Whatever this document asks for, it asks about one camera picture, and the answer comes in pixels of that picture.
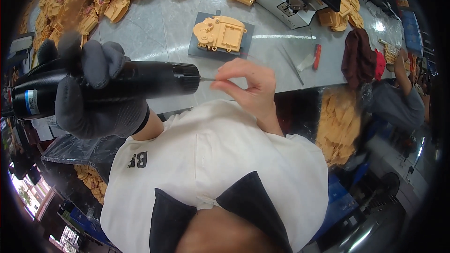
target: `gray work glove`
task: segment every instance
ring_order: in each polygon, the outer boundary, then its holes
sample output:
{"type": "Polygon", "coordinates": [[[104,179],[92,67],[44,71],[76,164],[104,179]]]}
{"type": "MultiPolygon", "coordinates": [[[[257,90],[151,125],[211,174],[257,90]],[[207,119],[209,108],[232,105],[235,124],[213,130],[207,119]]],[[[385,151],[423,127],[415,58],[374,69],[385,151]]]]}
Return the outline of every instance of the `gray work glove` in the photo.
{"type": "MultiPolygon", "coordinates": [[[[52,40],[46,39],[37,52],[39,64],[56,58],[81,59],[87,82],[94,89],[105,87],[111,78],[117,77],[128,57],[116,42],[101,45],[89,40],[80,51],[81,35],[68,33],[61,37],[56,50],[52,40]]],[[[86,110],[80,86],[71,76],[58,84],[55,100],[55,116],[58,125],[80,139],[94,139],[109,135],[126,138],[145,125],[149,107],[144,99],[128,100],[86,110]]]]}

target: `electric screwdriver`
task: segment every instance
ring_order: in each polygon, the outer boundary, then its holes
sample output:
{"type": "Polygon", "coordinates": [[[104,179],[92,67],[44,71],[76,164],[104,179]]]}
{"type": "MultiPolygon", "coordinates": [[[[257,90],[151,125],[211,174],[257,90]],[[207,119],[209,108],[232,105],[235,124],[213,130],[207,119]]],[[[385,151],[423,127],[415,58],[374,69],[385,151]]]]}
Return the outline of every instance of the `electric screwdriver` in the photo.
{"type": "Polygon", "coordinates": [[[58,83],[67,75],[73,76],[80,84],[87,110],[133,98],[194,94],[200,81],[214,80],[200,77],[195,65],[130,61],[104,88],[94,89],[84,79],[81,70],[74,72],[65,64],[67,60],[56,59],[20,77],[11,90],[12,104],[2,108],[1,115],[14,115],[21,120],[54,115],[58,83]]]}

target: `sticker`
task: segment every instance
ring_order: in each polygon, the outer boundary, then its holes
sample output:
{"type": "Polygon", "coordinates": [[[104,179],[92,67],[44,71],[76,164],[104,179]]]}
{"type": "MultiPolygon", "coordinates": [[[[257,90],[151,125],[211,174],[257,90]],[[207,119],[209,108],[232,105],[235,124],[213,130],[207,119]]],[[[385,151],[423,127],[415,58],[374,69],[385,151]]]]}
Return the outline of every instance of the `sticker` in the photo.
{"type": "Polygon", "coordinates": [[[25,104],[28,113],[31,115],[38,115],[39,109],[37,108],[37,90],[25,91],[25,104]]]}

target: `brown cloth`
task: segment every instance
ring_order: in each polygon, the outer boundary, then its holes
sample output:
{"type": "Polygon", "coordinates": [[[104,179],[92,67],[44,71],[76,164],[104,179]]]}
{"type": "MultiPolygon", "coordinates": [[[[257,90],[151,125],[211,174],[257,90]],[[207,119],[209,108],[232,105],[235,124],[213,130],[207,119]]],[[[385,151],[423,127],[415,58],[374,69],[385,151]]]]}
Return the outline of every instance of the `brown cloth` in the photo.
{"type": "Polygon", "coordinates": [[[351,89],[369,83],[375,75],[377,54],[372,51],[364,29],[352,30],[345,39],[341,71],[351,89]]]}

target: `worker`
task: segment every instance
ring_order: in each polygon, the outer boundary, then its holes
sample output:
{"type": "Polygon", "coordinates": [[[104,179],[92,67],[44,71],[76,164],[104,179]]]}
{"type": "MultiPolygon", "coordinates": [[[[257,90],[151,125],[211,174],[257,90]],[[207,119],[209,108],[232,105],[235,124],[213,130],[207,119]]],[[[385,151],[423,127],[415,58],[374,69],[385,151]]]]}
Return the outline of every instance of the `worker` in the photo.
{"type": "MultiPolygon", "coordinates": [[[[61,57],[75,42],[61,38],[61,57]]],[[[57,55],[45,41],[39,61],[57,55]]],[[[122,47],[88,41],[82,69],[94,88],[120,72],[122,47]]],[[[296,253],[318,231],[328,206],[322,151],[284,137],[275,114],[273,70],[243,59],[218,69],[213,100],[161,122],[146,100],[85,110],[71,77],[58,85],[58,124],[78,138],[127,138],[115,155],[100,224],[122,252],[296,253]],[[230,78],[244,77],[241,89],[230,78]]]]}
{"type": "Polygon", "coordinates": [[[420,96],[406,75],[405,62],[408,54],[402,48],[394,63],[394,74],[400,88],[385,81],[373,85],[373,101],[369,113],[375,113],[393,126],[406,132],[418,129],[424,121],[429,122],[430,96],[420,96]]]}

